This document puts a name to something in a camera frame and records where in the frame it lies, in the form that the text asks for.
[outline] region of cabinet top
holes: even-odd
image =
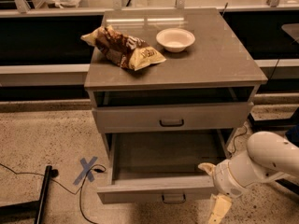
[[[107,11],[102,25],[147,41],[166,61],[138,71],[125,70],[94,49],[86,90],[252,86],[267,80],[215,8]],[[180,53],[168,52],[156,41],[166,28],[188,30],[195,42]]]

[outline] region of closed drawer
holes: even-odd
[[[101,107],[93,109],[100,133],[221,129],[243,125],[253,104]]]
[[[208,199],[213,181],[201,162],[226,159],[216,131],[117,133],[112,137],[109,179],[98,188],[102,203]]]

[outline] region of white bowl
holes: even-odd
[[[159,44],[171,52],[181,52],[192,45],[195,37],[191,32],[179,28],[169,28],[157,34]]]

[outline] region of concrete floor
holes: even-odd
[[[255,116],[288,117],[298,104],[261,104],[254,107]],[[252,130],[235,139],[237,150],[244,149]],[[241,127],[236,134],[243,133]],[[108,166],[106,152],[98,134],[88,101],[0,103],[0,162],[15,172],[44,174],[46,165],[58,169],[55,178],[76,192],[81,184],[74,181],[82,171],[80,160]],[[107,182],[107,174],[93,174],[82,192],[82,208],[95,223],[207,223],[209,200],[181,204],[126,203],[101,204],[97,189]],[[299,184],[299,178],[290,177]],[[37,200],[41,189],[40,175],[14,175],[0,166],[0,205]],[[249,193],[234,200],[233,208],[222,223],[298,223],[299,196],[276,182],[255,184]],[[0,223],[34,223],[32,218],[0,217]],[[73,195],[50,182],[44,223],[89,223],[79,210],[79,195]]]

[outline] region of blue tape cross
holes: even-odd
[[[86,162],[86,160],[83,158],[80,160],[81,165],[83,166],[83,170],[82,172],[79,174],[79,176],[76,178],[76,180],[74,181],[74,185],[78,185],[80,183],[80,181],[84,178],[84,176],[87,174],[87,172],[91,169],[91,167],[93,167],[94,163],[96,162],[97,157],[93,157],[91,159],[91,161],[89,163]],[[94,177],[92,172],[89,172],[87,174],[88,179],[93,182],[94,181]]]

